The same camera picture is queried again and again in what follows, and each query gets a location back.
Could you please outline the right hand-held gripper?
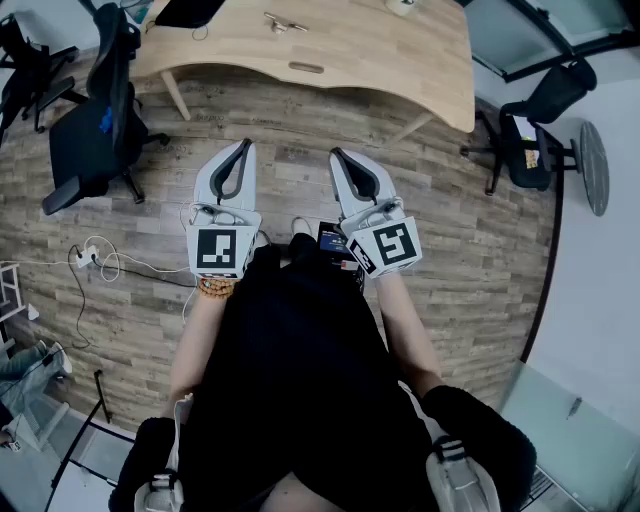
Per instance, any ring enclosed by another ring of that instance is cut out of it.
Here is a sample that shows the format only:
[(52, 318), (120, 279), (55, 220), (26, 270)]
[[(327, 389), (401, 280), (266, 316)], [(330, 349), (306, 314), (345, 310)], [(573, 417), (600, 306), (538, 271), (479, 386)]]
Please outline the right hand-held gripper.
[(329, 170), (345, 218), (339, 226), (346, 247), (369, 278), (399, 272), (422, 258), (415, 219), (405, 214), (381, 165), (356, 151), (334, 148)]

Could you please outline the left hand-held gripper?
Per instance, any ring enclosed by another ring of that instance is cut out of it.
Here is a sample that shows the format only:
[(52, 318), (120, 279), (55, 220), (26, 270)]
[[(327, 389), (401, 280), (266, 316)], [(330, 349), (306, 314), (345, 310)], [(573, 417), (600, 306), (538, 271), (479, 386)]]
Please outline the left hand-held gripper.
[[(187, 226), (189, 266), (198, 278), (243, 277), (261, 224), (254, 211), (256, 162), (255, 145), (245, 138), (222, 149), (198, 172), (193, 200), (200, 203), (192, 205)], [(234, 172), (235, 188), (225, 191)]]

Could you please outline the small metal clip object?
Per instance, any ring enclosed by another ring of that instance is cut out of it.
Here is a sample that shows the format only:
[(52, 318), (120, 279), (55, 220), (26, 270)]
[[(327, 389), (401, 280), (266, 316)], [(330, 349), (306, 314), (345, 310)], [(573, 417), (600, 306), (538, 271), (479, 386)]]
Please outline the small metal clip object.
[(265, 12), (264, 16), (271, 22), (270, 28), (276, 34), (281, 34), (288, 30), (298, 30), (301, 32), (308, 31), (308, 28), (306, 26), (293, 22), (289, 19), (285, 19), (273, 13)]

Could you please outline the person's left forearm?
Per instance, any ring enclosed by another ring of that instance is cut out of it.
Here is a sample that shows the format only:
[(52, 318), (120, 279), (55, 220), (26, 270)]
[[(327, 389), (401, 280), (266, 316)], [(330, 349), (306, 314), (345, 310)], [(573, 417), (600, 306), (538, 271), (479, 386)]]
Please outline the person's left forearm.
[(231, 280), (201, 280), (178, 343), (170, 372), (169, 401), (182, 399), (202, 381), (220, 331), (226, 303), (233, 294)]

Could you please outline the person's right forearm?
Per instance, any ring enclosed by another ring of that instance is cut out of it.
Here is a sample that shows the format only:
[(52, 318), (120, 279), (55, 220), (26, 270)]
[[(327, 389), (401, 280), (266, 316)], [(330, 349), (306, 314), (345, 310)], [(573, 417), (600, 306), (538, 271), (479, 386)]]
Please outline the person's right forearm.
[(443, 385), (436, 350), (415, 309), (402, 276), (390, 273), (375, 280), (389, 351), (406, 382), (424, 397)]

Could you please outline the wooden desk leg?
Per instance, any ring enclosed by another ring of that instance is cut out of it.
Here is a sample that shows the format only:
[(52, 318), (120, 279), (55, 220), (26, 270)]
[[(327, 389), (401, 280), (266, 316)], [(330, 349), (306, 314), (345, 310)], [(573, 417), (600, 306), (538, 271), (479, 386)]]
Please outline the wooden desk leg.
[(422, 126), (430, 122), (432, 119), (433, 119), (433, 114), (431, 112), (425, 111), (421, 113), (414, 120), (406, 124), (399, 132), (397, 132), (392, 137), (390, 137), (387, 140), (387, 143), (389, 145), (394, 145), (398, 143), (403, 138), (407, 137), (411, 133), (415, 132), (416, 130), (418, 130), (419, 128), (421, 128)]
[(164, 70), (160, 72), (160, 77), (163, 80), (167, 91), (169, 92), (176, 108), (185, 121), (191, 120), (190, 112), (184, 102), (184, 99), (180, 93), (176, 79), (170, 70)]

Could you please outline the black mesh office chair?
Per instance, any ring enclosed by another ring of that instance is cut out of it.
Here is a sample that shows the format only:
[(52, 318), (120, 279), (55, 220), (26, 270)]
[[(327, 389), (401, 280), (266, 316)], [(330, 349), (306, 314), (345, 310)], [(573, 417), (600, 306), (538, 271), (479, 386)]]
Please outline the black mesh office chair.
[(129, 66), (141, 45), (139, 29), (113, 2), (95, 7), (92, 0), (78, 1), (92, 15), (100, 44), (86, 81), (88, 95), (78, 98), (49, 131), (54, 191), (42, 201), (47, 216), (84, 198), (104, 196), (117, 177), (124, 179), (134, 202), (142, 203), (145, 196), (131, 167), (145, 145), (170, 141), (165, 133), (151, 134), (134, 108)]
[(12, 69), (13, 73), (0, 94), (0, 146), (5, 131), (19, 113), (22, 119), (34, 114), (34, 131), (43, 133), (39, 124), (40, 113), (57, 99), (76, 104), (84, 103), (87, 97), (74, 91), (75, 79), (68, 76), (57, 82), (56, 76), (65, 63), (72, 63), (79, 55), (75, 46), (54, 54), (47, 45), (34, 46), (24, 38), (14, 14), (0, 20), (0, 69)]

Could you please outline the white power strip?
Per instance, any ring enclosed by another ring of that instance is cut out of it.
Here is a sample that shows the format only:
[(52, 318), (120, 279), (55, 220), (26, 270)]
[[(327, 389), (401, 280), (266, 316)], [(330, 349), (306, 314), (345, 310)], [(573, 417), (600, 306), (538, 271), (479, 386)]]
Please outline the white power strip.
[(90, 264), (97, 263), (100, 259), (99, 248), (89, 238), (83, 248), (76, 254), (76, 266), (82, 269)]

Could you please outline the black mouse pad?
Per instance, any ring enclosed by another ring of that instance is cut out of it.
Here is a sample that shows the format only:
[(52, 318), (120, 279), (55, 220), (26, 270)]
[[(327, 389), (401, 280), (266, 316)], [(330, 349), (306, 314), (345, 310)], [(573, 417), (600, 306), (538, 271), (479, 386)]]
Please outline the black mouse pad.
[(225, 0), (169, 0), (155, 18), (159, 26), (196, 29), (207, 25)]

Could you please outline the person's black clothing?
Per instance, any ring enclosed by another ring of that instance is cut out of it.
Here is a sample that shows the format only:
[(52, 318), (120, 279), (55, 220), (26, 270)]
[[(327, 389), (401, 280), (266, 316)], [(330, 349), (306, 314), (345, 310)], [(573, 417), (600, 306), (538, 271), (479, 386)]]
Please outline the person's black clothing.
[(109, 511), (441, 512), (432, 419), (463, 489), (493, 484), (498, 511), (519, 512), (536, 467), (526, 435), (444, 382), (419, 397), (352, 278), (312, 236), (289, 254), (282, 265), (258, 240), (201, 383), (141, 424)]

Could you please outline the white rack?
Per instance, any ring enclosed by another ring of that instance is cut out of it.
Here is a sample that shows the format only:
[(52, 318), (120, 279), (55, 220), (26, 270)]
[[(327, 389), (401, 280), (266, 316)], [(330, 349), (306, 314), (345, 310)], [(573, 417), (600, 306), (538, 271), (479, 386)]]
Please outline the white rack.
[(26, 305), (19, 285), (18, 263), (0, 263), (0, 349), (7, 349), (5, 322), (21, 313)]

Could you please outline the black metal stand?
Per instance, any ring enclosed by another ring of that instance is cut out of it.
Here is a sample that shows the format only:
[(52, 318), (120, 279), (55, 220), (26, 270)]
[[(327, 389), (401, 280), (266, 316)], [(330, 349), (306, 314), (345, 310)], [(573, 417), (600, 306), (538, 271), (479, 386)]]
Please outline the black metal stand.
[(102, 370), (96, 370), (93, 374), (94, 376), (94, 381), (95, 381), (95, 386), (96, 386), (96, 390), (98, 392), (98, 401), (96, 403), (96, 405), (93, 407), (93, 409), (91, 410), (90, 414), (87, 416), (87, 418), (84, 420), (82, 426), (80, 427), (80, 429), (78, 430), (77, 434), (75, 435), (75, 437), (73, 438), (67, 452), (65, 453), (60, 466), (58, 468), (58, 470), (56, 471), (52, 481), (51, 481), (51, 492), (48, 498), (48, 501), (46, 503), (46, 507), (44, 509), (44, 512), (49, 512), (49, 508), (51, 505), (51, 502), (53, 500), (55, 491), (57, 490), (57, 487), (60, 483), (60, 480), (66, 470), (67, 465), (70, 462), (71, 456), (73, 455), (77, 445), (79, 444), (80, 440), (82, 439), (86, 429), (89, 426), (92, 427), (96, 427), (96, 424), (93, 423), (93, 419), (96, 415), (96, 413), (99, 410), (102, 410), (106, 421), (108, 424), (111, 423), (111, 419), (112, 419), (112, 413), (108, 411), (107, 406), (106, 406), (106, 402), (105, 402), (105, 398), (104, 398), (104, 394), (103, 394), (103, 390), (102, 390), (102, 385), (101, 385), (101, 380), (100, 377), (103, 374)]

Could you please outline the frosted glass door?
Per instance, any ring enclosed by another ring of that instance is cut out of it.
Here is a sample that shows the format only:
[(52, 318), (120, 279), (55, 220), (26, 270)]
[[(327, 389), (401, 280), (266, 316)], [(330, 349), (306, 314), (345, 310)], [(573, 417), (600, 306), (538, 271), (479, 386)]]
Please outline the frosted glass door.
[(537, 466), (589, 512), (607, 512), (640, 484), (640, 437), (519, 363), (502, 416), (533, 443)]

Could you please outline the black recorder with screen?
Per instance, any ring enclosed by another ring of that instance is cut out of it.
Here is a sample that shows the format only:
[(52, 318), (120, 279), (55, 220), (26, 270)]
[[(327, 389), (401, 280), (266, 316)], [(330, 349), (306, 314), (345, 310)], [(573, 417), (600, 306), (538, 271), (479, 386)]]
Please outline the black recorder with screen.
[(319, 253), (338, 270), (346, 272), (364, 292), (364, 271), (346, 247), (347, 239), (339, 231), (339, 226), (321, 221), (318, 227), (317, 248)]

